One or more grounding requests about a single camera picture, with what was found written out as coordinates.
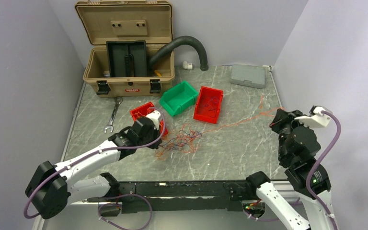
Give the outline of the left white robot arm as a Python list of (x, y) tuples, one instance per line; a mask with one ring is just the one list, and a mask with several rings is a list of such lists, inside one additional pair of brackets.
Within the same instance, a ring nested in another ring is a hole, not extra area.
[(26, 187), (28, 201), (23, 210), (26, 218), (50, 219), (66, 206), (91, 197), (106, 201), (117, 198), (117, 180), (109, 173), (86, 179), (86, 176), (108, 164), (134, 154), (137, 149), (157, 149), (166, 127), (163, 114), (155, 110), (137, 119), (133, 125), (113, 134), (99, 146), (73, 159), (52, 164), (41, 163)]

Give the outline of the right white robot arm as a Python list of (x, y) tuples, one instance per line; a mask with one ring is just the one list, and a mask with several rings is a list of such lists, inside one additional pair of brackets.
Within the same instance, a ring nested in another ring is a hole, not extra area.
[[(327, 127), (331, 120), (337, 126), (336, 134), (317, 159), (315, 156), (321, 146), (314, 129)], [(299, 110), (287, 112), (277, 109), (269, 127), (278, 134), (279, 164), (285, 168), (287, 180), (302, 202), (307, 218), (294, 209), (263, 172), (246, 178), (246, 195), (263, 201), (288, 230), (336, 230), (331, 182), (321, 161), (340, 137), (339, 120), (328, 109), (314, 105), (309, 115)]]

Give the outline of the small red plastic bin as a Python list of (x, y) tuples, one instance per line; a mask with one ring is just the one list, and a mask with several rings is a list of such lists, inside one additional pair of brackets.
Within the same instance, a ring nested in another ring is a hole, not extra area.
[[(145, 117), (147, 114), (153, 112), (154, 109), (150, 109), (151, 107), (154, 107), (154, 104), (152, 102), (148, 102), (135, 109), (130, 110), (130, 114), (131, 114), (133, 121), (136, 121), (138, 118)], [(164, 128), (164, 126), (165, 126), (164, 121), (162, 121), (160, 133), (162, 132), (162, 129)], [(165, 128), (162, 138), (166, 138), (168, 134), (169, 134), (168, 129)]]

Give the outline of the silver combination wrench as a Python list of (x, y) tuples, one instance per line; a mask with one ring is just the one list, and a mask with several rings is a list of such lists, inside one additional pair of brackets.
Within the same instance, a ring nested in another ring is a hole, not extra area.
[(116, 113), (118, 111), (118, 108), (120, 106), (120, 104), (123, 102), (123, 98), (122, 97), (116, 97), (115, 100), (115, 105), (113, 107), (112, 113), (111, 113), (111, 117), (107, 123), (107, 125), (103, 128), (103, 132), (106, 133), (112, 133), (113, 132), (113, 123), (114, 123), (114, 119), (116, 116)]

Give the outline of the green plastic bin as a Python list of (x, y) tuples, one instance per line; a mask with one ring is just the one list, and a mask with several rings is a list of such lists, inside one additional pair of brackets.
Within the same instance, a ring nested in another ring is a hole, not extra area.
[(182, 81), (161, 96), (160, 105), (170, 116), (176, 116), (194, 105), (198, 95), (198, 91), (190, 83)]

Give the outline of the large red plastic bin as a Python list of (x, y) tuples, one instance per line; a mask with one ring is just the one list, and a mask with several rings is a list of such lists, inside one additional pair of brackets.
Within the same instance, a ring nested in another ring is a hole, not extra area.
[(201, 86), (193, 119), (216, 124), (219, 119), (222, 100), (223, 90)]

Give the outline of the grey plastic organizer case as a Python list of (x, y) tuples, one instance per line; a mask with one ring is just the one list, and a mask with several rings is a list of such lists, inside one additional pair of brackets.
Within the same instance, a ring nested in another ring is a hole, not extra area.
[(262, 89), (266, 86), (267, 68), (252, 65), (233, 65), (230, 83)]

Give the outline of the black toolbox tray insert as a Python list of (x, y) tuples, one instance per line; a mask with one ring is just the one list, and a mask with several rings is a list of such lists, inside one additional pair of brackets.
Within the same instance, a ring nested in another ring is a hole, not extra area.
[(146, 42), (107, 41), (109, 72), (113, 78), (146, 77), (147, 53)]

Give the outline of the white pipe fitting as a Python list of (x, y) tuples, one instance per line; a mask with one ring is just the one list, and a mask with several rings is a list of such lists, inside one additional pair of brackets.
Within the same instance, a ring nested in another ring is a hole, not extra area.
[(193, 64), (192, 63), (189, 63), (187, 61), (184, 61), (182, 63), (182, 68), (183, 69), (186, 69), (186, 70), (192, 70), (193, 69)]

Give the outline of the tan plastic toolbox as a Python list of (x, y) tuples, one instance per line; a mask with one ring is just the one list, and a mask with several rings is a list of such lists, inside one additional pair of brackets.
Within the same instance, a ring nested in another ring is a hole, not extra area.
[(160, 96), (175, 78), (174, 53), (150, 64), (173, 39), (165, 0), (87, 0), (75, 10), (93, 45), (83, 80), (102, 98)]

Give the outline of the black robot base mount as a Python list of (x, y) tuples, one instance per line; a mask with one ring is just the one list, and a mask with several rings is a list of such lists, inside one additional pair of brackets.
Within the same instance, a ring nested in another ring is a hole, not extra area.
[(119, 190), (92, 197), (89, 204), (118, 202), (123, 214), (147, 211), (241, 211), (258, 200), (245, 180), (120, 182)]

